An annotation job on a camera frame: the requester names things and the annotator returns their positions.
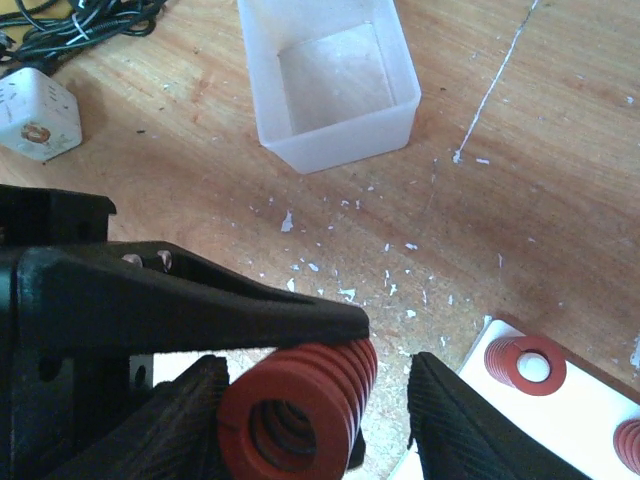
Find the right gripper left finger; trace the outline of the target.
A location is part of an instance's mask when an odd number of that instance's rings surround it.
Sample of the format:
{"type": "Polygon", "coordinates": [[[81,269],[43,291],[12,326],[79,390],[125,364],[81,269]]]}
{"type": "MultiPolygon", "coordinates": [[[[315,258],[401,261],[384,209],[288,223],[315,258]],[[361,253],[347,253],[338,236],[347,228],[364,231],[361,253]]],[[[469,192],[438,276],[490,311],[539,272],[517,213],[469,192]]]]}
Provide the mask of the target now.
{"type": "Polygon", "coordinates": [[[226,359],[206,355],[50,479],[228,479],[216,413],[229,385],[226,359]]]}

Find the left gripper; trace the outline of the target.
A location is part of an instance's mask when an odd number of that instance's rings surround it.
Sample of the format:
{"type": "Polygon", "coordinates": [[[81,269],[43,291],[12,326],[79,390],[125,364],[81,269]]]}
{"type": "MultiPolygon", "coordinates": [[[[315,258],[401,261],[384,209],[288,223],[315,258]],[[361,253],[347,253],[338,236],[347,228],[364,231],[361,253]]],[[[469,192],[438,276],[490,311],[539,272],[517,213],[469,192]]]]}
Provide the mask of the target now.
{"type": "Polygon", "coordinates": [[[226,361],[153,353],[344,344],[359,307],[268,287],[167,242],[106,243],[106,197],[1,189],[1,475],[225,479],[226,361]]]}

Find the translucent spring bin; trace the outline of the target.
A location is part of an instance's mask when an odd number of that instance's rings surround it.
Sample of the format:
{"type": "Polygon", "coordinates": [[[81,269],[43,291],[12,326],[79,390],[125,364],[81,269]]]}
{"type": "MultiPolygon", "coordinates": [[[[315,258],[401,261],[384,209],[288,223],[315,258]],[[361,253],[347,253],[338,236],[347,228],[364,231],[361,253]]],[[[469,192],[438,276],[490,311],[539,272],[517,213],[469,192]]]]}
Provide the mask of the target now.
{"type": "Polygon", "coordinates": [[[421,88],[392,1],[241,1],[258,138],[300,174],[405,147],[421,88]]]}

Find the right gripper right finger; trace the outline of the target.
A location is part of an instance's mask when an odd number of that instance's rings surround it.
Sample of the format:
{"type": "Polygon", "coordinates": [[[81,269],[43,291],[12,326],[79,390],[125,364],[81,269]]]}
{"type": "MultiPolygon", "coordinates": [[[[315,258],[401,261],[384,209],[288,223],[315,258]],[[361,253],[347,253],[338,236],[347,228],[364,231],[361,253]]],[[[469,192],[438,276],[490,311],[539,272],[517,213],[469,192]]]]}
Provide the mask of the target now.
{"type": "Polygon", "coordinates": [[[412,357],[407,386],[410,440],[423,477],[584,479],[524,433],[429,352],[412,357]]]}

